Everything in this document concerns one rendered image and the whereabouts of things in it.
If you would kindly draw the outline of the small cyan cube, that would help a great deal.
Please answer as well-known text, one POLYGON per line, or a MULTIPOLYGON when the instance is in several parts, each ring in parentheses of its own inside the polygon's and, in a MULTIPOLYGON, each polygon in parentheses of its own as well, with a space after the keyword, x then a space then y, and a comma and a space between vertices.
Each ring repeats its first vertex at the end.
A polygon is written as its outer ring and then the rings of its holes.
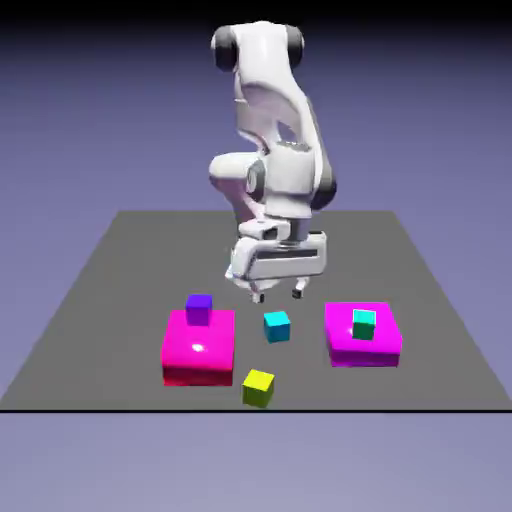
POLYGON ((285 311, 264 314, 264 333, 269 343, 288 341, 291 335, 291 322, 285 311))

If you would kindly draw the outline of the large magenta box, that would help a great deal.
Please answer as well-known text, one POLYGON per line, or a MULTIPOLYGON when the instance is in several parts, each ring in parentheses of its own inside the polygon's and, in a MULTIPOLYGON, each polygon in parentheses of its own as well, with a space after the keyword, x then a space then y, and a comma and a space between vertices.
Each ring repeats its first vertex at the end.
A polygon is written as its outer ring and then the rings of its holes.
POLYGON ((326 302, 324 330, 332 367, 397 367, 402 335, 386 302, 326 302), (376 314, 371 340, 353 337, 354 311, 376 314))

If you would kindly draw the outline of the small yellow cube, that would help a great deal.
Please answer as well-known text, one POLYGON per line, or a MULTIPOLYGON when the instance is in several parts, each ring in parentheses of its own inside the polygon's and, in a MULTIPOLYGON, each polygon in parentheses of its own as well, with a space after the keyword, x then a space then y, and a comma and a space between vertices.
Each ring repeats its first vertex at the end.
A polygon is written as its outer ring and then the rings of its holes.
POLYGON ((274 374, 251 369, 242 383, 243 403, 266 408, 274 393, 274 382, 274 374))

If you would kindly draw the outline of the small green cube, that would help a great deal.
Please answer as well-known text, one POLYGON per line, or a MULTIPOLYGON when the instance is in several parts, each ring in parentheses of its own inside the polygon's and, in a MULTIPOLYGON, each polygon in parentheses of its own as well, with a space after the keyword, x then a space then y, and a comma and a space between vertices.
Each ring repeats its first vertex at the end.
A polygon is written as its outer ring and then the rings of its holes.
POLYGON ((374 310, 354 309, 352 312, 352 338, 372 340, 376 328, 376 312, 374 310))

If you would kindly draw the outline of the large pink box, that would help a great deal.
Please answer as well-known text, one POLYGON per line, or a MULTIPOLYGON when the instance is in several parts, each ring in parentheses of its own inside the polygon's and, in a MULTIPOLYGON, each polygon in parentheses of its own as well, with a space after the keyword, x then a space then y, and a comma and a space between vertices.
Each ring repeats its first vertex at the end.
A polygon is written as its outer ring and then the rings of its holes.
POLYGON ((235 311, 214 310, 207 326, 187 323, 172 310, 161 348, 166 386, 231 386, 235 353, 235 311))

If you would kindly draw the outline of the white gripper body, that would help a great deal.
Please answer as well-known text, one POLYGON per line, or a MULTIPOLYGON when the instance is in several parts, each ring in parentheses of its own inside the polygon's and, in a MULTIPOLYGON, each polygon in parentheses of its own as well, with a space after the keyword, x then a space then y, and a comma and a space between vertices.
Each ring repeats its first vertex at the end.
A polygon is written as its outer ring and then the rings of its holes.
POLYGON ((302 241, 241 237, 231 252, 225 277, 241 287, 268 287, 267 282, 321 275, 327 264, 327 235, 309 232, 302 241))

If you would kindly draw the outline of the small purple cube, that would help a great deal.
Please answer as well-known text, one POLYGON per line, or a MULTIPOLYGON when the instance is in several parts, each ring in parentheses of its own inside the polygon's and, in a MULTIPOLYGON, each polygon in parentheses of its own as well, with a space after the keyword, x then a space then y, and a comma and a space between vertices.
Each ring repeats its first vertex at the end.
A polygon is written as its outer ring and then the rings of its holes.
POLYGON ((186 320, 192 326, 207 326, 213 308, 213 297, 210 294, 191 294, 185 304, 186 320))

